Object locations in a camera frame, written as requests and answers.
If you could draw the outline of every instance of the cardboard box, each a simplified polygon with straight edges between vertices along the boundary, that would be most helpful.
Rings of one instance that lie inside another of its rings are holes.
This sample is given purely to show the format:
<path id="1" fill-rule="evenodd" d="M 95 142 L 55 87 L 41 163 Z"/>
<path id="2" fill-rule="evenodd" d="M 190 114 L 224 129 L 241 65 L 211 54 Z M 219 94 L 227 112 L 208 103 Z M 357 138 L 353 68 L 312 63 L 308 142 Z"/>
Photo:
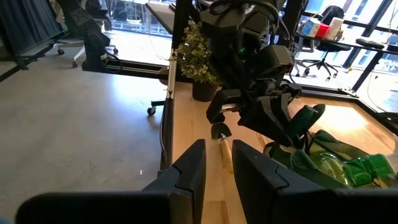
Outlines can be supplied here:
<path id="1" fill-rule="evenodd" d="M 312 18 L 304 24 L 302 33 L 309 37 L 315 37 L 320 26 L 321 22 L 318 19 Z"/>

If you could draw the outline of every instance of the table leg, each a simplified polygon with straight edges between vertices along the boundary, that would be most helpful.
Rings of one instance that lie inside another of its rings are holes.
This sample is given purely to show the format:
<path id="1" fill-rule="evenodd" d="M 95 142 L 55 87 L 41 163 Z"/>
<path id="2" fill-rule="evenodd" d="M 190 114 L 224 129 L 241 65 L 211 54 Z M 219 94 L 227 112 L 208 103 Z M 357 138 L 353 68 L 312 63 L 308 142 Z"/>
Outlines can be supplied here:
<path id="1" fill-rule="evenodd" d="M 372 60 L 369 62 L 369 65 L 366 66 L 365 70 L 363 71 L 363 73 L 361 74 L 361 76 L 359 77 L 359 79 L 356 81 L 354 87 L 352 87 L 351 90 L 353 90 L 354 92 L 358 91 L 359 88 L 361 87 L 361 85 L 363 84 L 363 82 L 365 82 L 365 79 L 369 76 L 369 74 L 373 71 L 374 67 L 379 63 L 379 60 L 381 59 L 381 57 L 383 56 L 383 52 L 378 52 L 373 58 Z"/>

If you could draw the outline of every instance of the black frame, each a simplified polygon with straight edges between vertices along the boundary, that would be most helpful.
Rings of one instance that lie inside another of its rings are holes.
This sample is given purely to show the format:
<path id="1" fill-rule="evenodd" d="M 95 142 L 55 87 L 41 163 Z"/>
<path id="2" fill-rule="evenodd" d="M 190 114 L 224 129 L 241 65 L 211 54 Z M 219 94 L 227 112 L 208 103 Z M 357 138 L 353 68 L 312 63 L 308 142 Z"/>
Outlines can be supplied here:
<path id="1" fill-rule="evenodd" d="M 336 90 L 333 88 L 324 88 L 319 86 L 300 85 L 302 87 L 302 96 L 318 98 L 323 100 L 344 101 L 347 103 L 354 103 L 369 114 L 372 118 L 382 124 L 389 131 L 398 135 L 398 125 L 394 124 L 387 118 L 380 116 L 380 113 L 371 108 L 358 96 L 353 96 L 343 90 Z"/>

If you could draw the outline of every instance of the concrete floor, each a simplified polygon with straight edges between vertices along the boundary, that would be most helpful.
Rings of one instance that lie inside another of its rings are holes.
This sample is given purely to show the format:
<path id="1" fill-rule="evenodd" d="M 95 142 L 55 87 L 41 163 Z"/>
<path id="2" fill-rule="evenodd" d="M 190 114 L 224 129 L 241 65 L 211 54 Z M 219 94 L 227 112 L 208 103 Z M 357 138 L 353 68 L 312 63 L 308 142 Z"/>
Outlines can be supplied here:
<path id="1" fill-rule="evenodd" d="M 165 86 L 71 68 L 76 51 L 0 83 L 0 217 L 40 193 L 140 190 L 157 176 L 162 108 L 146 110 Z"/>

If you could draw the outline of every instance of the green leaves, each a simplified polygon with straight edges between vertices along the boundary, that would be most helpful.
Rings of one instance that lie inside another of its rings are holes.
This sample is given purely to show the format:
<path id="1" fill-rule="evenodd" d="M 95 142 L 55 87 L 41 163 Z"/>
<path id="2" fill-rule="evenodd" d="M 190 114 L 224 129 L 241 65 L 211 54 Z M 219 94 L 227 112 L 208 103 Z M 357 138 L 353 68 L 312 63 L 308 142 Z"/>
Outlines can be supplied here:
<path id="1" fill-rule="evenodd" d="M 181 43 L 177 49 L 177 62 L 181 71 L 195 82 L 211 83 L 217 85 L 220 81 L 209 69 L 209 50 L 207 38 L 200 33 L 201 23 L 190 22 L 184 29 L 186 35 L 185 42 Z"/>

